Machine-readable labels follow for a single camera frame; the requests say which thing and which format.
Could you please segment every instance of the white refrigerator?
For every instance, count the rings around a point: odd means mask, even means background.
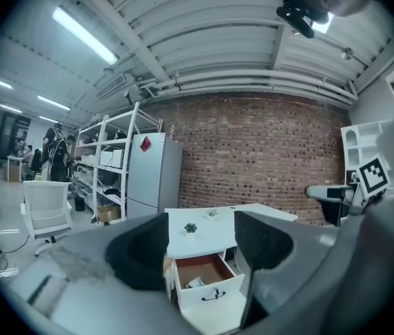
[[[142,143],[150,145],[142,150]],[[165,133],[139,134],[133,138],[128,164],[128,219],[178,207],[183,147]]]

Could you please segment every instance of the ceiling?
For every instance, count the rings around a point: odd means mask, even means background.
[[[0,29],[0,101],[32,115],[81,126],[127,105],[96,93],[121,73],[159,82],[218,70],[280,70],[346,89],[394,38],[394,21],[376,3],[334,17],[326,34],[294,35],[277,17],[282,0],[21,0]],[[109,69],[52,19],[65,8],[119,57]],[[351,60],[341,49],[354,51]],[[71,107],[59,109],[37,95]]]

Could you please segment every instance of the white bookshelf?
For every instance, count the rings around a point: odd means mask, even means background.
[[[134,134],[159,132],[162,128],[162,120],[157,120],[139,108],[139,102],[135,104],[133,110],[123,114],[110,117],[105,115],[103,120],[97,124],[79,130],[79,137],[76,142],[75,156],[83,156],[84,154],[95,155],[95,161],[76,161],[76,164],[82,166],[82,169],[88,170],[92,173],[93,178],[84,178],[80,172],[76,172],[74,180],[83,186],[77,194],[88,196],[87,191],[93,194],[93,202],[91,209],[93,210],[93,217],[97,215],[97,208],[102,202],[102,198],[106,199],[105,204],[115,204],[121,209],[121,218],[119,220],[111,221],[110,223],[118,223],[127,219],[126,217],[126,182],[128,175],[128,161],[131,148],[131,140]],[[116,139],[108,139],[109,135],[115,133],[125,134],[126,137]],[[92,142],[85,142],[90,137],[97,140]],[[100,155],[102,151],[123,151],[122,166],[112,167],[109,165],[99,165]],[[118,174],[117,185],[102,185],[99,180],[100,172],[113,172]],[[117,188],[121,193],[119,198],[116,195],[105,195],[104,192],[108,188]]]
[[[384,164],[383,166],[391,178],[392,185],[388,188],[387,194],[394,194],[394,178],[391,167],[377,146],[378,137],[390,124],[391,121],[376,121],[341,128],[342,144],[344,147],[345,181],[347,181],[347,172],[356,171],[362,162],[379,154]]]

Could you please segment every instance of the brick wall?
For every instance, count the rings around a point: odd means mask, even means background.
[[[184,146],[180,207],[259,202],[324,219],[309,185],[341,184],[347,113],[305,98],[220,94],[144,108]]]

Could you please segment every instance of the white office chair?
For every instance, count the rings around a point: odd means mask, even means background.
[[[56,243],[55,236],[71,230],[71,206],[66,200],[68,182],[24,181],[24,204],[20,211],[29,234],[35,239],[50,238],[51,243],[39,247],[35,255]]]

